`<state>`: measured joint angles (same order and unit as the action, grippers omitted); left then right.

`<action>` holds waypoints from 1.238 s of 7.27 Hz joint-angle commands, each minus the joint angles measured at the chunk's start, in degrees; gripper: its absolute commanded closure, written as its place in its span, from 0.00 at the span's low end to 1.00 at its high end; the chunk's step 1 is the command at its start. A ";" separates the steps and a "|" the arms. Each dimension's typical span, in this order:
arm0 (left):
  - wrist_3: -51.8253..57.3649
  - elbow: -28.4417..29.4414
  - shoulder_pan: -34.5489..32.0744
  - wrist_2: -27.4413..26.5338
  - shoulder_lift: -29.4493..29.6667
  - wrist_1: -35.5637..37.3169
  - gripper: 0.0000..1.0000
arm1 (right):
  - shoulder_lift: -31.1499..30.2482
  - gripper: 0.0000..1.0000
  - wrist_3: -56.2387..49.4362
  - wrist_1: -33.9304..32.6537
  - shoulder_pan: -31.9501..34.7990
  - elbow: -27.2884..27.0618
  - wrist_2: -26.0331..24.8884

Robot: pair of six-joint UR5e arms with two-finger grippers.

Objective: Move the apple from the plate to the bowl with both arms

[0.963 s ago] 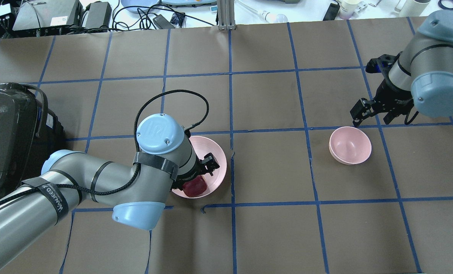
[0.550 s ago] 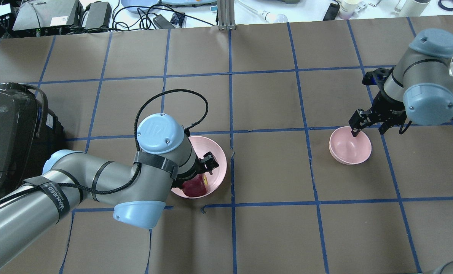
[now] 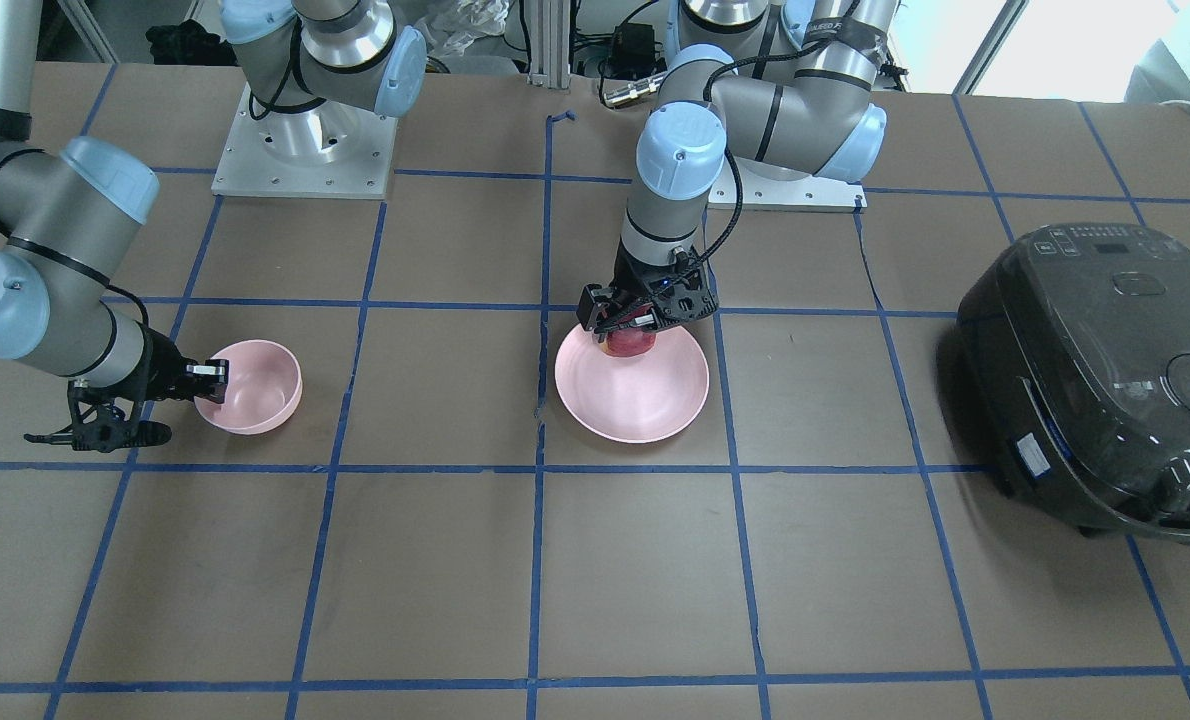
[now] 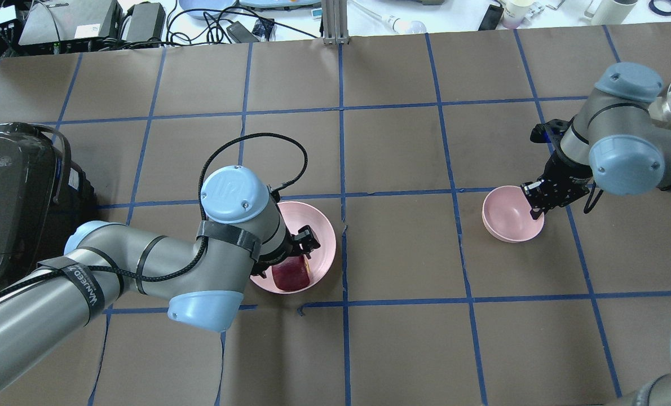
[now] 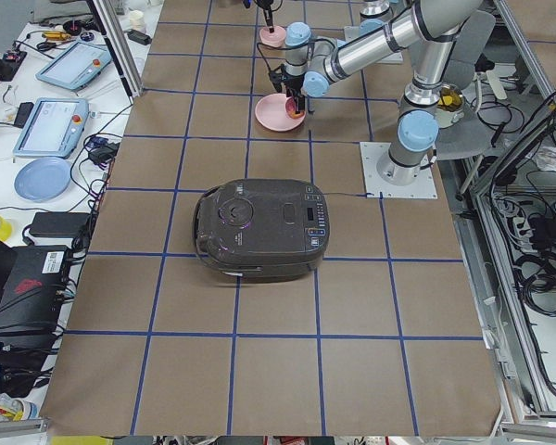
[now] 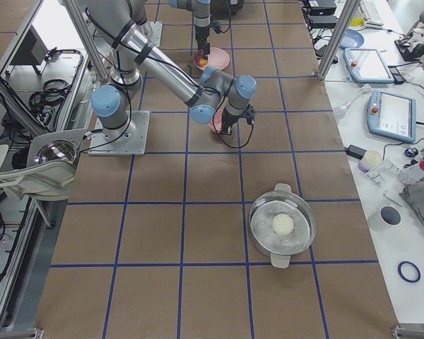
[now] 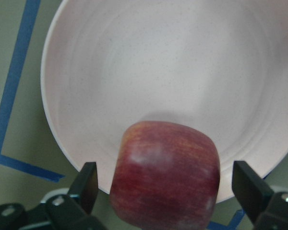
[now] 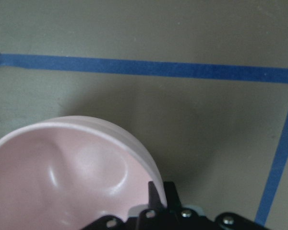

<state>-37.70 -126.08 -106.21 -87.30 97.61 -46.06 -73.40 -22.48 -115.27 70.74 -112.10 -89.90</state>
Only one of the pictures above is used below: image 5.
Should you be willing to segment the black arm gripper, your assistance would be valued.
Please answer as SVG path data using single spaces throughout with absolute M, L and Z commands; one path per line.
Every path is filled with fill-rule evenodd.
M 261 9 L 263 11 L 266 27 L 269 32 L 274 32 L 273 21 L 273 0 L 261 0 Z M 295 115 L 302 116 L 305 113 L 305 96 L 302 93 L 304 75 L 291 74 L 286 70 L 286 65 L 281 64 L 275 69 L 268 71 L 268 77 L 277 93 L 285 91 L 287 97 L 295 99 Z M 313 99 L 306 97 L 307 112 L 314 114 Z

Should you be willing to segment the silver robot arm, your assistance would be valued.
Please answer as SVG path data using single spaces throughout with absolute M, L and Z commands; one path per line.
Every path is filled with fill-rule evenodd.
M 250 8 L 252 4 L 255 4 L 262 11 L 266 27 L 270 33 L 274 33 L 273 13 L 282 7 L 283 2 L 280 1 L 276 6 L 273 0 L 243 1 L 245 8 Z M 360 10 L 360 17 L 362 19 L 383 19 L 392 13 L 392 4 L 393 1 L 386 0 L 365 1 L 364 7 Z
M 369 1 L 360 11 L 361 23 L 352 40 L 313 34 L 309 25 L 294 22 L 285 31 L 285 59 L 269 70 L 270 82 L 286 93 L 295 117 L 305 112 L 308 97 L 321 97 L 331 85 L 393 57 L 418 48 L 421 57 L 404 90 L 404 103 L 430 109 L 435 104 L 455 42 L 479 1 L 410 1 L 396 15 L 389 1 Z

